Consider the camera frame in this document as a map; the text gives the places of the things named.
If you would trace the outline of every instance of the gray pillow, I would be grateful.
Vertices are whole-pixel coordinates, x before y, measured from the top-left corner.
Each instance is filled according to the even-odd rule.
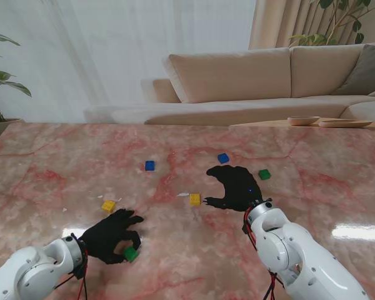
[[[332,95],[368,95],[375,91],[375,46],[364,45],[346,82]]]

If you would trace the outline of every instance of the black glove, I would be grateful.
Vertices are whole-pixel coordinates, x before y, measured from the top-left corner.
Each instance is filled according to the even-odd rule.
[[[246,211],[256,200],[263,201],[261,190],[245,167],[216,166],[207,171],[224,185],[225,196],[222,199],[207,197],[203,202],[215,208]]]
[[[132,241],[133,248],[138,250],[141,244],[138,233],[126,229],[144,219],[141,216],[132,217],[133,214],[134,211],[119,209],[85,231],[79,239],[85,243],[87,253],[106,264],[119,264],[125,260],[123,255],[114,253],[120,241]]]

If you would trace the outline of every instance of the lego brick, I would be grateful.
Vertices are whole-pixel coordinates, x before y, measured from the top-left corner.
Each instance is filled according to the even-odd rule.
[[[124,256],[131,263],[139,256],[139,253],[132,246],[129,246],[125,249]]]
[[[108,211],[109,213],[112,213],[115,208],[115,202],[114,201],[105,201],[101,208],[105,211]]]
[[[146,171],[154,171],[155,168],[156,167],[154,161],[146,161],[146,163],[144,164],[144,169]]]
[[[226,153],[222,153],[218,156],[218,161],[221,163],[221,164],[225,164],[229,161],[229,157],[228,155],[226,155]]]
[[[267,169],[264,169],[258,172],[258,176],[260,176],[261,180],[267,180],[271,178],[271,173]]]
[[[190,194],[190,204],[200,205],[200,194]]]

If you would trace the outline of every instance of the beige sofa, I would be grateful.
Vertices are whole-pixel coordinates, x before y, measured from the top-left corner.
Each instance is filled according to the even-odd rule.
[[[375,121],[375,97],[331,96],[364,45],[170,55],[169,79],[142,81],[146,104],[92,107],[89,123],[228,126],[317,115]]]

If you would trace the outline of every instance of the beige curtain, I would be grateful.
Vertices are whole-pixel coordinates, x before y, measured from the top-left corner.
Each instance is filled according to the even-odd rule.
[[[249,49],[288,47],[295,34],[331,32],[329,20],[333,7],[322,9],[310,0],[257,0],[252,22]],[[338,10],[337,17],[343,12]],[[352,23],[335,30],[339,44],[353,44],[356,38]]]

